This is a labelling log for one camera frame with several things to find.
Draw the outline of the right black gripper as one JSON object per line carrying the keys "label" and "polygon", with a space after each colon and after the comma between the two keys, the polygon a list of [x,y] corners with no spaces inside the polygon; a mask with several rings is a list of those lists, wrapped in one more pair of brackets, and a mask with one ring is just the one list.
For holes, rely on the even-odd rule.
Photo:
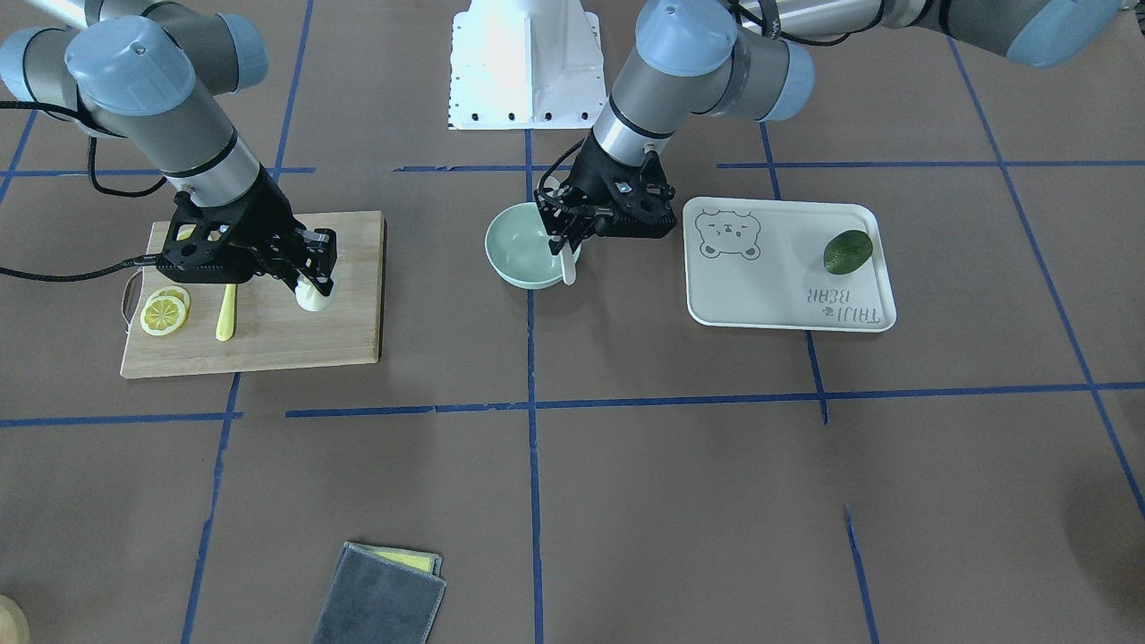
{"label": "right black gripper", "polygon": [[302,228],[263,166],[238,199],[214,209],[214,221],[226,225],[226,248],[216,256],[226,282],[246,283],[255,275],[270,275],[290,286],[295,298],[311,297],[315,286],[330,292],[322,283],[333,280],[338,235],[330,228]]}

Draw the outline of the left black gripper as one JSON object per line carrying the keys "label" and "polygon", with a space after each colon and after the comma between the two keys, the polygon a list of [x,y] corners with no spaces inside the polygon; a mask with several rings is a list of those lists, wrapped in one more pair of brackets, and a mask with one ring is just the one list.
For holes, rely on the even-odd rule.
{"label": "left black gripper", "polygon": [[648,150],[637,151],[634,165],[622,163],[605,150],[594,133],[567,150],[567,155],[576,155],[568,178],[556,189],[535,189],[535,204],[539,209],[540,223],[547,233],[548,252],[552,256],[564,251],[564,248],[575,253],[597,231],[597,207],[605,205],[606,201],[600,178],[606,165],[615,162],[638,166]]}

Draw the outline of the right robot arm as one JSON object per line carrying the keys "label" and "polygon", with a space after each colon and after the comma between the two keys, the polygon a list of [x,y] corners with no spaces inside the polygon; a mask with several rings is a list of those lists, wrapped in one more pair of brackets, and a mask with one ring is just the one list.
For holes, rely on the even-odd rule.
{"label": "right robot arm", "polygon": [[270,275],[307,311],[335,290],[335,231],[300,223],[218,95],[262,83],[268,50],[237,13],[175,1],[41,1],[68,30],[3,41],[8,107],[49,113],[89,135],[129,141],[175,190],[156,254],[135,258],[176,283]]}

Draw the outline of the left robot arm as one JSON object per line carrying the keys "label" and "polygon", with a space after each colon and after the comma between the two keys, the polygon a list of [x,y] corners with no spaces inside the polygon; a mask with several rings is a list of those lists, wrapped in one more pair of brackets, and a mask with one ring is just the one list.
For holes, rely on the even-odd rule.
{"label": "left robot arm", "polygon": [[572,168],[534,193],[548,253],[590,237],[662,238],[676,226],[661,155],[690,115],[785,121],[810,101],[813,47],[919,26],[1030,68],[1088,47],[1120,1],[647,1],[635,42]]}

